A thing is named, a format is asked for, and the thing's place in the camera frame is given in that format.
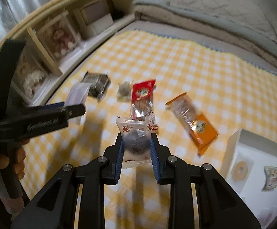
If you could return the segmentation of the person left hand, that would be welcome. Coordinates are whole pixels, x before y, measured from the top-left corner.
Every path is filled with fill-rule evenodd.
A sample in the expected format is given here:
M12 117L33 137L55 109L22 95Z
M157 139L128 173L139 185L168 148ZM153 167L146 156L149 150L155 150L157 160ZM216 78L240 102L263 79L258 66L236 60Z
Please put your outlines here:
M25 139L24 141L21 142L21 146L16 150L14 156L13 156L13 172L16 175L16 178L18 180L21 180L25 173L24 173L24 160L26 158L25 150L23 148L24 145L27 145L30 142L30 139ZM9 159L5 155L0 154L0 169L4 169L8 166L9 164Z

